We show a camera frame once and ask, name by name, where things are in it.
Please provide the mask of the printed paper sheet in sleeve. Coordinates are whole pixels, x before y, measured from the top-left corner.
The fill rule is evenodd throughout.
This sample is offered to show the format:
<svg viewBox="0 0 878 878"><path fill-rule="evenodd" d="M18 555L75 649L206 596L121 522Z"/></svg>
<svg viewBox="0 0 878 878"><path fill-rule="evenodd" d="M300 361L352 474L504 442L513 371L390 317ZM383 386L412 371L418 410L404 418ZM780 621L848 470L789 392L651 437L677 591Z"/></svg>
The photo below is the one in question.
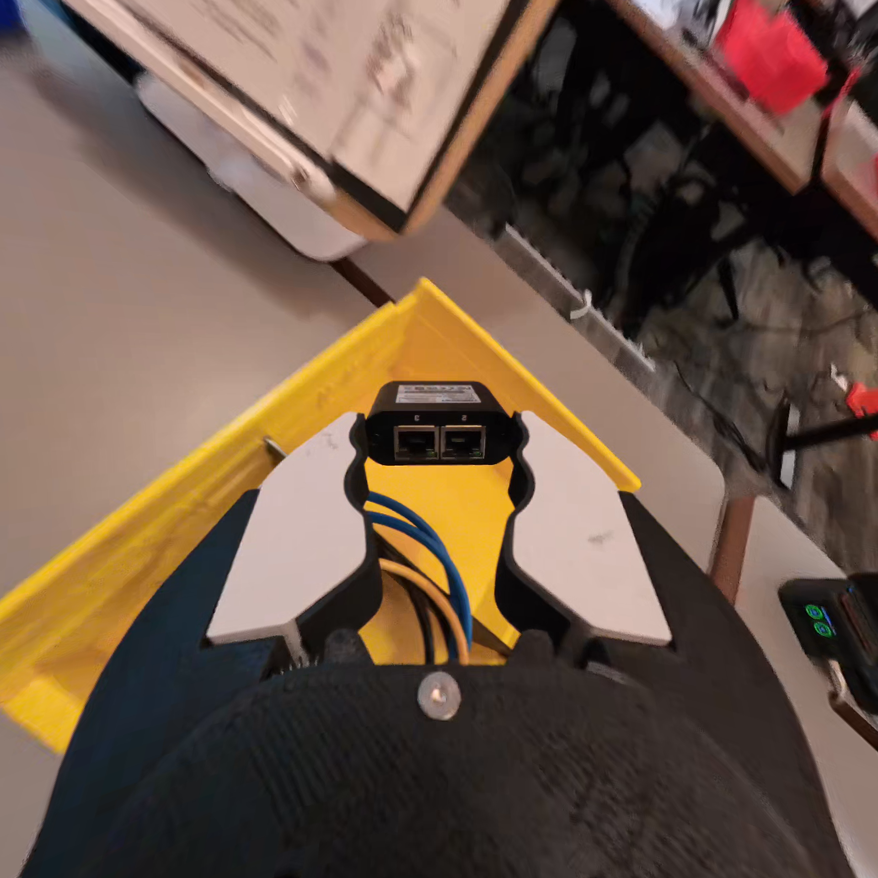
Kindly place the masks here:
<svg viewBox="0 0 878 878"><path fill-rule="evenodd" d="M399 230L517 11L503 1L65 2L318 203Z"/></svg>

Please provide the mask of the wooden board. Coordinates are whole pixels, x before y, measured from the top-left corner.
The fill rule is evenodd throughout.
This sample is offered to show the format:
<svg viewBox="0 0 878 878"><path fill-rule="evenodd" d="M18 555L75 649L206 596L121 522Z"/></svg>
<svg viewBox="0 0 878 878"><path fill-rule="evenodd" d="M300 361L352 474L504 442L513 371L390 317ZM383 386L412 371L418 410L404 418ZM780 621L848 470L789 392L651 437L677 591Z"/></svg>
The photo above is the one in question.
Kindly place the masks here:
<svg viewBox="0 0 878 878"><path fill-rule="evenodd" d="M72 23L79 27L86 35L93 32L103 38L112 49L117 50L126 60L130 60L137 68L133 77L135 84L142 74L151 74L149 70L140 66L131 56L122 52L118 46L104 37L98 30L93 28L82 17L77 16L65 2L61 3L64 11L72 18ZM447 191L455 182L466 159L469 157L478 138L487 126L490 117L497 108L500 99L504 96L514 75L521 69L523 61L535 47L538 36L548 23L551 14L555 11L557 2L510 2L510 10L517 11L515 21L508 24L509 30L505 37L497 40L493 53L487 59L485 72L474 82L471 91L471 100L467 102L456 126L450 132L446 147L437 157L433 170L429 173L423 191L413 205L410 214L407 215L401 229L395 230L385 225L378 217L367 211L361 204L345 192L336 192L336 200L331 204L318 203L312 200L305 189L289 177L280 173L278 168L270 165L269 161L260 157L257 151L249 148L246 143L238 139L235 134L228 132L225 126L217 122L202 106L190 100L186 95L170 86L167 82L155 76L161 83L166 84L181 97L194 104L216 125L231 134L243 147L252 153L270 170L273 170L284 182L291 182L303 195L317 204L326 214L345 226L351 232L362 236L366 242L391 241L400 236L410 235L424 225L444 201Z"/></svg>

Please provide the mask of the black network adapter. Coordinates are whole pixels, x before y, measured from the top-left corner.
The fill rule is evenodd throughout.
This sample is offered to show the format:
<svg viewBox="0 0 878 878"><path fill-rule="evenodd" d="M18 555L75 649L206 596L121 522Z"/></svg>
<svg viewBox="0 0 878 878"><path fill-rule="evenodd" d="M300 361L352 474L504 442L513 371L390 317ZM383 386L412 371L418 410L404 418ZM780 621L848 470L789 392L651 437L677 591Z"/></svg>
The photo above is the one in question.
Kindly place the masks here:
<svg viewBox="0 0 878 878"><path fill-rule="evenodd" d="M521 429L477 381L392 381L366 417L369 457L382 466L494 466Z"/></svg>

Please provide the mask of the red plastic bin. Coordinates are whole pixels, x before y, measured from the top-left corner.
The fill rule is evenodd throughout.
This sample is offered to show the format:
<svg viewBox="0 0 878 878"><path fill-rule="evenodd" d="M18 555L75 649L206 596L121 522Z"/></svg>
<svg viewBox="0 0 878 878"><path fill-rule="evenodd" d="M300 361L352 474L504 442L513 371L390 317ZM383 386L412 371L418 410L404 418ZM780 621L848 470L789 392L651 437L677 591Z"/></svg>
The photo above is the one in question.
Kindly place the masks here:
<svg viewBox="0 0 878 878"><path fill-rule="evenodd" d="M713 42L723 66L753 102L786 116L829 81L828 62L786 9L769 12L761 2L731 3Z"/></svg>

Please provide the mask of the wooden table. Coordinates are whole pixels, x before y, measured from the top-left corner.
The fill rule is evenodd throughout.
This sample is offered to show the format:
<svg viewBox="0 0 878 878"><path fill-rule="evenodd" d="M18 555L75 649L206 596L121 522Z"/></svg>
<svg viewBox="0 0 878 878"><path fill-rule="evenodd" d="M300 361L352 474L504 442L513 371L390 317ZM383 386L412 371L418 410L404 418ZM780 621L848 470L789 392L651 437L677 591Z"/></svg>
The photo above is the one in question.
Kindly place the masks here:
<svg viewBox="0 0 878 878"><path fill-rule="evenodd" d="M679 27L663 29L635 2L609 5L791 194L820 182L876 239L876 126L850 94L823 111L813 100L771 118L734 92Z"/></svg>

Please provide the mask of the white box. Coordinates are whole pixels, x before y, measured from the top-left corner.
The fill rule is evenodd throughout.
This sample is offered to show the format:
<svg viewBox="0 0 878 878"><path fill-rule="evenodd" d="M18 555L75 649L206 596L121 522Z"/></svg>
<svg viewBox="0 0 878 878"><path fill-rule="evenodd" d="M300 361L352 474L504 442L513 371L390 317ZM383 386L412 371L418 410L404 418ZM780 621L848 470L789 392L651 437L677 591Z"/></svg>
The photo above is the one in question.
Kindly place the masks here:
<svg viewBox="0 0 878 878"><path fill-rule="evenodd" d="M236 195L296 252L336 262L366 244L273 171L194 104L151 74L135 90L145 110L199 159L210 178Z"/></svg>

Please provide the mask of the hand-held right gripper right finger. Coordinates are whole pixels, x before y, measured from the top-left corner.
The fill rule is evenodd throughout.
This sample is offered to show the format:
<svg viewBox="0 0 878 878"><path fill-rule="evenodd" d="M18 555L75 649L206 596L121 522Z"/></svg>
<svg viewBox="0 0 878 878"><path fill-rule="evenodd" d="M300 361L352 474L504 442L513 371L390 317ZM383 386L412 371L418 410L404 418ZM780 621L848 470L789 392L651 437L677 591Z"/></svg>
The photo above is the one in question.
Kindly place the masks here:
<svg viewBox="0 0 878 878"><path fill-rule="evenodd" d="M604 469L532 411L513 417L509 516L494 600L516 631L560 644L586 636L664 648L673 634L621 492Z"/></svg>

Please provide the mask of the yellow plastic bin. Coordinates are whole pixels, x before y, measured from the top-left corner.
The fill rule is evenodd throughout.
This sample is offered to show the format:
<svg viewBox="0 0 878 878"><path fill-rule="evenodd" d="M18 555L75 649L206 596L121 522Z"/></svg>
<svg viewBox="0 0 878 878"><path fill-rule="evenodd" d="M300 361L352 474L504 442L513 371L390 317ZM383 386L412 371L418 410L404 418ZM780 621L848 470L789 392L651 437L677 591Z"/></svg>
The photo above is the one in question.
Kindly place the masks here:
<svg viewBox="0 0 878 878"><path fill-rule="evenodd" d="M641 488L557 396L423 278L2 598L2 712L63 754L140 610L237 499L269 475L265 436L294 450L341 414L367 412L389 381L443 379L472 379L508 412L533 411L619 490Z"/></svg>

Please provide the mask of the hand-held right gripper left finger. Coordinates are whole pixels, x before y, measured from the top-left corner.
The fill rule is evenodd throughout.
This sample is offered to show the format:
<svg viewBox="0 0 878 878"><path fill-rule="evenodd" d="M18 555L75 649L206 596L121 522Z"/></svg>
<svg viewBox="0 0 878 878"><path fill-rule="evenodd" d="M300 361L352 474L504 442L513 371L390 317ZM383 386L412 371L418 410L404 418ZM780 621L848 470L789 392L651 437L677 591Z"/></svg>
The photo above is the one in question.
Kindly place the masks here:
<svg viewBox="0 0 878 878"><path fill-rule="evenodd" d="M213 646L280 638L292 659L322 657L383 599L369 493L365 417L346 412L263 481L214 614Z"/></svg>

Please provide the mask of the black charger with green lights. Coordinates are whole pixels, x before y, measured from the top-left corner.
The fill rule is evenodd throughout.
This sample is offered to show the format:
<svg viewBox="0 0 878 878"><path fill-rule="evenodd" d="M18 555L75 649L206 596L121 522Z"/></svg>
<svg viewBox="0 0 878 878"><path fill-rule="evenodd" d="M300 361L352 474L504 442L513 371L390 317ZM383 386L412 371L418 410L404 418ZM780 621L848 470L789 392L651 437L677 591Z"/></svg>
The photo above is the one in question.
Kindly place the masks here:
<svg viewBox="0 0 878 878"><path fill-rule="evenodd" d="M838 663L859 708L877 709L876 573L848 578L798 578L779 601L803 652L824 667Z"/></svg>

